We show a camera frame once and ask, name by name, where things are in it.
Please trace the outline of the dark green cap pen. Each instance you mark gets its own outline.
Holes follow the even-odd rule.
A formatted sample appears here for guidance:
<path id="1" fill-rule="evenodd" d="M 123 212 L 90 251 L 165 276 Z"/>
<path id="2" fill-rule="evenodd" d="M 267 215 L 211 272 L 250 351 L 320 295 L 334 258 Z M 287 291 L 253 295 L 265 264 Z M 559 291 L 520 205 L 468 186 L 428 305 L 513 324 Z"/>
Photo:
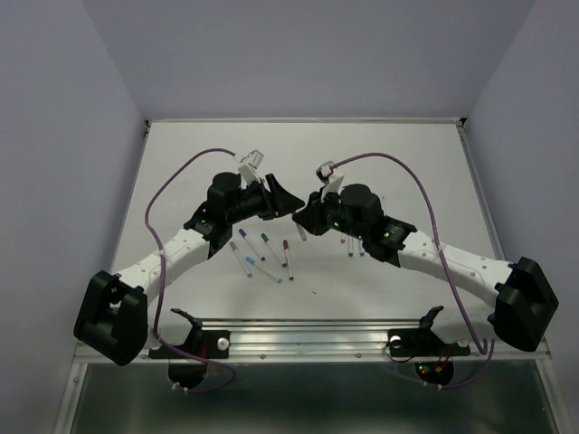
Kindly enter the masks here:
<path id="1" fill-rule="evenodd" d="M 286 268 L 288 267 L 287 261 L 285 260 L 285 258 L 276 250 L 273 242 L 270 240 L 270 238 L 268 237 L 268 235 L 265 232 L 261 233 L 261 239 L 263 240 L 264 244 L 266 245 L 266 247 L 268 248 L 268 250 L 270 251 L 271 255 L 279 262 L 279 264 L 283 267 Z"/>

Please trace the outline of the dark red cap pen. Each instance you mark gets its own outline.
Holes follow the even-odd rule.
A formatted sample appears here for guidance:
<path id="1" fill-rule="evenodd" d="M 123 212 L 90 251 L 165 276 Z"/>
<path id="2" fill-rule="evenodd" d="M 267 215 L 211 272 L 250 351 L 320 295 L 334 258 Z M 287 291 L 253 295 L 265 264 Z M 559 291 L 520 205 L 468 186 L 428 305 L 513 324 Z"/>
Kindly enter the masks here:
<path id="1" fill-rule="evenodd" d="M 288 271 L 288 278 L 289 278 L 289 281 L 294 281 L 295 275 L 294 275 L 293 266 L 292 266 L 292 262 L 291 262 L 289 242 L 287 239 L 284 239 L 282 243 L 283 243 L 285 260 L 286 260 L 286 268 Z"/>

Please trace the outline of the purple cap pen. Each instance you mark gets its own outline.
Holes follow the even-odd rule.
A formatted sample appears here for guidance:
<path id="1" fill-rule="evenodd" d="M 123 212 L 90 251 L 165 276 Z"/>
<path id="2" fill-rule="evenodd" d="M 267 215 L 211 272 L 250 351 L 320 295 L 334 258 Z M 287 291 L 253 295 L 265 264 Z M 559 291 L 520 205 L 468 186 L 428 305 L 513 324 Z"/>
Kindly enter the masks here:
<path id="1" fill-rule="evenodd" d="M 248 246 L 251 248 L 252 252 L 256 255 L 256 257 L 260 260 L 260 261 L 265 261 L 265 255 L 262 253 L 262 251 L 258 248 L 257 244 L 253 241 L 253 239 L 248 235 L 248 233 L 243 229 L 240 228 L 238 230 L 238 232 L 240 233 L 240 235 L 242 236 L 242 238 L 245 240 L 245 242 L 248 244 Z"/>

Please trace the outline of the light blue cap pen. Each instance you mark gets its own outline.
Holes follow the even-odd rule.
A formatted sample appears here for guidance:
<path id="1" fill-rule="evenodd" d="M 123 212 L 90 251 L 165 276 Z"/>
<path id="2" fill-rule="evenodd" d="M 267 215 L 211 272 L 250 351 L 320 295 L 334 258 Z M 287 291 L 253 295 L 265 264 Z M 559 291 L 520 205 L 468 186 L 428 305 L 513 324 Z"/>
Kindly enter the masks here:
<path id="1" fill-rule="evenodd" d="M 280 278 L 279 276 L 276 276 L 275 274 L 273 274 L 272 272 L 270 272 L 269 270 L 267 270 L 266 268 L 264 268 L 258 261 L 256 261 L 254 258 L 250 257 L 250 256 L 246 256 L 245 257 L 245 261 L 250 264 L 252 267 L 254 267 L 255 269 L 257 269 L 261 274 L 263 274 L 264 276 L 267 276 L 268 278 L 270 278 L 271 280 L 273 280 L 274 282 L 280 284 L 283 282 L 283 279 Z"/>

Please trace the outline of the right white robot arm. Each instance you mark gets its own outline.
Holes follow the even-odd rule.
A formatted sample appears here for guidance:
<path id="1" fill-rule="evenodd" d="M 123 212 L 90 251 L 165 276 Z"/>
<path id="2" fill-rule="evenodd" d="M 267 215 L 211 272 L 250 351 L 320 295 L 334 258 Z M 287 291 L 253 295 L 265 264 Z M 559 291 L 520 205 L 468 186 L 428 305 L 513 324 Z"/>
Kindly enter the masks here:
<path id="1" fill-rule="evenodd" d="M 373 259 L 453 283 L 478 298 L 485 306 L 467 321 L 482 339 L 498 338 L 534 352 L 559 307 L 534 260 L 508 262 L 438 245 L 424 231 L 386 215 L 378 196 L 363 184 L 341 193 L 314 192 L 292 219 L 315 236 L 334 230 L 356 238 Z"/>

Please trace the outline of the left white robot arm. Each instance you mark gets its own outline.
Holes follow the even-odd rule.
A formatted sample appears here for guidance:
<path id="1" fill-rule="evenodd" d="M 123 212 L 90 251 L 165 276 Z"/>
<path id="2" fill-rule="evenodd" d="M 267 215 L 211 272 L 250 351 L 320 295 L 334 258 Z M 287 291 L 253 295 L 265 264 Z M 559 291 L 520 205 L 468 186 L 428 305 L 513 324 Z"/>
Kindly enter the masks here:
<path id="1" fill-rule="evenodd" d="M 151 336 L 148 309 L 160 288 L 214 256 L 231 239 L 234 224 L 273 220 L 304 205 L 274 175 L 247 186 L 240 175 L 216 175 L 205 201 L 170 241 L 128 268 L 102 270 L 90 279 L 74 337 L 119 366 L 132 362 Z"/>

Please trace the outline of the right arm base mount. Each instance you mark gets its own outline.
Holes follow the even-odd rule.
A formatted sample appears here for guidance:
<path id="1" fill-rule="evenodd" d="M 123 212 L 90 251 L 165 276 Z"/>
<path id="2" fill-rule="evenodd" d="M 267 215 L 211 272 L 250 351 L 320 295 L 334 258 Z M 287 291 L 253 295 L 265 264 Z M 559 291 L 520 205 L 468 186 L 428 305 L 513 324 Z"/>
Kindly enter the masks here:
<path id="1" fill-rule="evenodd" d="M 434 320 L 442 306 L 431 308 L 420 318 L 415 328 L 397 328 L 388 331 L 382 353 L 395 363 L 408 363 L 414 359 L 418 379 L 427 385 L 449 386 L 455 368 L 452 359 L 470 355 L 468 345 L 444 343 L 433 331 Z"/>

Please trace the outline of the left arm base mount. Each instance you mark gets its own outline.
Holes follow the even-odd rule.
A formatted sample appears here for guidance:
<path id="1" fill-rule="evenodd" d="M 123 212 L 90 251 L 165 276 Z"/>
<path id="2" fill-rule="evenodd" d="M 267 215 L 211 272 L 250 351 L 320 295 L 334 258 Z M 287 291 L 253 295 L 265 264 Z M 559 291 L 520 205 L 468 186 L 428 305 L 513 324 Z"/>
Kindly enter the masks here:
<path id="1" fill-rule="evenodd" d="M 187 360 L 193 364 L 169 364 L 167 378 L 174 391 L 183 394 L 217 392 L 231 385 L 237 379 L 236 370 L 224 360 L 229 358 L 231 332 L 225 329 L 204 329 L 200 318 L 195 318 L 182 309 L 172 308 L 172 313 L 185 318 L 190 325 L 187 336 L 181 344 L 160 344 L 148 349 L 152 360 Z M 229 372 L 229 377 L 218 384 L 203 386 L 210 373 Z"/>

